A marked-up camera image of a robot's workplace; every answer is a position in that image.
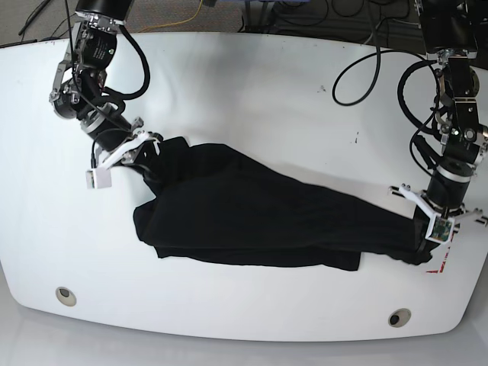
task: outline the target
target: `white table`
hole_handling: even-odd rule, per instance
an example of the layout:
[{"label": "white table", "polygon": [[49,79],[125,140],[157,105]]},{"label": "white table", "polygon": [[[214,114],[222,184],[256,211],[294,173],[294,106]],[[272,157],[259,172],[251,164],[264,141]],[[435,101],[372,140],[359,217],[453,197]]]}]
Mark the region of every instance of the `white table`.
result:
[{"label": "white table", "polygon": [[[413,214],[413,205],[387,194],[389,185],[429,182],[409,157],[415,128],[396,101],[412,57],[386,55],[370,98],[341,108],[331,99],[333,81],[370,47],[252,34],[136,39],[152,84],[127,105],[129,120],[140,115],[165,138],[227,143],[286,175]],[[463,224],[441,274],[426,271],[440,267],[445,247],[419,267],[363,254],[357,272],[157,259],[133,228],[133,209],[152,199],[137,174],[114,169],[113,188],[85,189],[91,140],[47,101],[65,48],[56,41],[0,51],[0,260],[21,305],[153,332],[272,341],[419,336],[459,323],[488,251],[486,230],[473,223]],[[339,97],[361,95],[373,68],[371,60],[351,71]],[[139,88],[140,62],[126,41],[108,72],[112,88]],[[488,75],[479,77],[483,121]],[[406,98],[419,117],[429,114],[433,93],[425,70],[409,81]],[[486,170],[471,184],[468,206],[488,209]],[[75,293],[75,307],[56,299],[58,287]],[[387,319],[400,308],[412,319],[394,329]]]}]

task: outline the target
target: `round hole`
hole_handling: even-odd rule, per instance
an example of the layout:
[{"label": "round hole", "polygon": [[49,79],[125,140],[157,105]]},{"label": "round hole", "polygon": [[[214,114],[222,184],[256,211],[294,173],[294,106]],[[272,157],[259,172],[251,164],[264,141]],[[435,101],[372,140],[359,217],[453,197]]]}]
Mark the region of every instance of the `round hole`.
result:
[{"label": "round hole", "polygon": [[390,315],[388,324],[393,328],[401,328],[407,324],[412,317],[412,313],[408,309],[400,309]]},{"label": "round hole", "polygon": [[60,303],[67,307],[74,307],[76,305],[76,296],[66,287],[58,287],[56,289],[56,297]]},{"label": "round hole", "polygon": [[69,297],[69,291],[65,288],[60,288],[59,289],[59,293],[61,294],[61,296],[63,297]]},{"label": "round hole", "polygon": [[390,318],[390,324],[392,326],[395,326],[396,324],[398,324],[399,321],[400,321],[400,317],[398,315],[393,315]]}]

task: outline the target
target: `black cloth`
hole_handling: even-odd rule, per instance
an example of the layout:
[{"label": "black cloth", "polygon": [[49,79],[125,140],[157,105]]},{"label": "black cloth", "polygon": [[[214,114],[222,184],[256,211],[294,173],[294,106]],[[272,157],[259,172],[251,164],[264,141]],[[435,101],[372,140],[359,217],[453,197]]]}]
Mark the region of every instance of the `black cloth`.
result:
[{"label": "black cloth", "polygon": [[151,162],[156,199],[134,212],[158,257],[228,265],[327,265],[356,271],[362,252],[428,262],[413,220],[356,197],[278,174],[220,144],[165,141]]}]

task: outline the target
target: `cable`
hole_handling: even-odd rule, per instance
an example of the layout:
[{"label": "cable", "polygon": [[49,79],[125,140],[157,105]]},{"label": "cable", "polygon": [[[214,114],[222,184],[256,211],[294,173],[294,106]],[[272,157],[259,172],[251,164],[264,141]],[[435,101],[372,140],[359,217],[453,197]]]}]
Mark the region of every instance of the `cable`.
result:
[{"label": "cable", "polygon": [[39,8],[41,6],[44,5],[44,2],[41,2],[31,13],[30,15],[27,17],[27,19],[25,20],[25,24],[24,26],[22,27],[21,31],[18,32],[18,35],[20,36],[22,34],[22,38],[21,38],[21,42],[19,44],[22,44],[24,42],[24,38],[25,38],[25,34],[27,33],[27,28],[28,28],[28,23],[31,21],[31,18],[34,16],[34,14],[37,12],[37,10],[39,10]]},{"label": "cable", "polygon": [[147,32],[147,31],[151,31],[153,29],[158,29],[158,28],[172,27],[174,25],[185,24],[185,23],[188,23],[189,21],[193,21],[200,14],[201,6],[203,5],[203,3],[204,3],[204,0],[200,0],[200,4],[198,6],[197,12],[193,15],[193,17],[187,19],[186,21],[177,21],[175,23],[160,24],[160,25],[151,25],[149,27],[145,27],[145,28],[141,29],[139,31],[139,33],[144,33],[144,32]]},{"label": "cable", "polygon": [[241,20],[242,20],[242,25],[241,28],[237,31],[237,33],[242,33],[242,30],[244,29],[244,17],[241,15]]},{"label": "cable", "polygon": [[403,96],[403,91],[405,89],[405,84],[408,78],[417,70],[421,69],[422,67],[425,66],[430,66],[434,65],[437,63],[437,61],[427,61],[427,60],[422,60],[417,63],[414,63],[411,65],[405,72],[403,73],[402,77],[400,78],[400,81],[398,82],[398,88],[396,90],[396,95],[398,97],[398,104],[400,105],[400,108],[402,108],[403,113],[405,114],[405,117],[408,118],[412,124],[417,127],[417,128],[422,128],[422,132],[427,133],[428,135],[433,134],[432,128],[428,127],[422,127],[422,122],[420,122],[413,114],[410,112],[410,109],[407,107],[406,102],[405,102],[405,97]]},{"label": "cable", "polygon": [[22,29],[18,32],[18,35],[21,36],[26,32],[26,30],[30,27],[31,23],[34,21],[35,18],[39,16],[42,10],[45,9],[46,6],[51,2],[51,0],[43,0],[35,9],[30,13],[29,18],[25,21],[25,25]]},{"label": "cable", "polygon": [[127,133],[126,130],[123,130],[121,128],[109,128],[107,130],[103,130],[101,131],[94,139],[93,139],[93,144],[91,145],[91,168],[92,169],[96,169],[97,168],[97,159],[95,158],[95,147],[96,147],[96,144],[97,144],[97,141],[100,139],[100,137],[104,136],[106,133],[109,133],[109,132],[124,132],[124,133]]},{"label": "cable", "polygon": [[391,20],[396,22],[396,23],[400,23],[400,24],[416,25],[417,27],[420,25],[419,23],[416,23],[414,21],[402,21],[399,18],[393,18]]},{"label": "cable", "polygon": [[103,89],[103,92],[105,92],[105,93],[107,93],[107,94],[109,94],[109,95],[111,95],[113,97],[122,99],[123,101],[132,101],[133,99],[137,99],[138,97],[142,96],[147,91],[147,89],[149,88],[149,84],[151,82],[151,72],[149,70],[149,64],[147,62],[146,55],[141,50],[139,44],[137,44],[137,42],[132,38],[132,36],[127,31],[127,29],[125,28],[125,26],[120,25],[119,26],[119,29],[120,29],[120,32],[124,35],[124,37],[127,38],[127,40],[132,45],[132,47],[134,47],[134,49],[136,50],[137,54],[139,55],[139,58],[141,60],[141,63],[143,64],[143,70],[144,70],[144,82],[143,82],[143,86],[141,87],[141,89],[139,89],[135,93],[131,93],[131,94],[120,93],[120,92],[115,91],[115,90],[113,90],[111,88],[104,88]]},{"label": "cable", "polygon": [[332,10],[333,10],[333,11],[334,11],[334,12],[335,12],[335,13],[336,13],[336,14],[337,14],[339,17],[343,17],[343,18],[352,18],[352,17],[355,17],[356,15],[358,15],[359,13],[361,13],[361,11],[363,10],[363,7],[364,7],[364,0],[361,0],[361,7],[360,7],[360,8],[359,8],[357,11],[355,11],[355,12],[353,12],[353,13],[351,13],[351,14],[342,14],[342,13],[340,13],[339,11],[337,11],[336,6],[334,5],[334,1],[335,1],[335,0],[332,0],[332,1],[331,1],[331,3],[330,3],[330,5],[332,6]]},{"label": "cable", "polygon": [[[327,4],[327,10],[326,10],[326,13],[324,14],[324,16],[322,17],[322,19],[320,19],[319,21],[316,21],[315,23],[310,23],[310,24],[300,24],[300,23],[295,23],[293,21],[289,21],[288,19],[283,18],[282,14],[277,13],[274,8],[272,9],[272,11],[277,16],[277,18],[280,18],[285,23],[288,23],[291,25],[297,25],[299,27],[314,27],[316,25],[323,23],[327,19],[327,17],[329,16],[329,3],[327,2],[327,0],[325,0],[325,3]],[[299,8],[299,6],[290,6],[290,8]]]},{"label": "cable", "polygon": [[334,86],[332,87],[332,99],[334,100],[335,103],[341,105],[341,106],[344,106],[344,107],[351,107],[353,105],[357,105],[359,103],[361,103],[364,99],[366,99],[369,94],[371,94],[371,92],[373,91],[374,89],[374,86],[376,85],[377,81],[378,81],[378,76],[380,75],[380,69],[381,69],[381,48],[379,46],[379,43],[378,43],[378,34],[377,34],[377,31],[376,31],[376,27],[374,26],[373,24],[373,15],[371,13],[371,4],[369,2],[369,0],[366,0],[367,4],[368,4],[368,20],[369,20],[369,25],[371,27],[371,33],[373,34],[373,40],[374,40],[374,44],[376,46],[376,69],[374,70],[374,76],[373,76],[373,80],[371,81],[371,85],[369,87],[369,89],[364,93],[364,95],[362,97],[360,97],[357,101],[351,101],[351,102],[341,102],[337,99],[336,97],[336,89],[337,89],[337,85],[339,83],[339,81],[341,80],[341,78],[343,77],[344,74],[347,73],[347,71],[350,70],[351,67],[357,65],[358,63],[360,63],[361,61],[363,61],[365,58],[363,57],[362,59],[359,59],[359,61],[356,61],[354,63],[352,63],[351,65],[349,65],[348,67],[346,67],[340,74],[339,74],[339,77],[335,80],[334,82]]},{"label": "cable", "polygon": [[[396,17],[384,17],[377,24],[376,29],[377,29],[377,31],[379,31],[381,26],[383,25],[383,23],[387,22],[387,24],[388,24],[388,21],[398,21],[398,22],[403,22],[403,23],[409,24],[409,22],[407,22],[407,21],[402,21],[402,19],[407,19],[409,16],[410,16],[410,3],[409,3],[409,0],[406,0],[406,13],[404,15],[399,15]],[[363,44],[368,44],[372,38],[373,38],[373,33],[370,34],[369,38]]]},{"label": "cable", "polygon": [[[74,16],[76,15],[76,13],[73,13],[71,14],[69,17],[70,18],[73,18]],[[56,29],[54,30],[53,34],[51,34],[51,37],[54,37],[54,34],[58,31],[58,29],[60,29],[62,27],[63,24],[65,24],[65,22],[68,21],[68,19],[64,19],[61,23],[59,23],[59,25],[56,27]]]},{"label": "cable", "polygon": [[378,6],[388,6],[388,5],[392,5],[396,0],[389,0],[388,2],[378,2],[378,1],[373,1],[373,0],[370,0],[370,1],[371,1],[371,4],[375,4]]},{"label": "cable", "polygon": [[287,8],[300,8],[306,4],[306,2],[299,2],[298,5],[291,5],[291,4],[288,4],[287,2],[278,2],[278,3],[280,5],[286,6]]}]

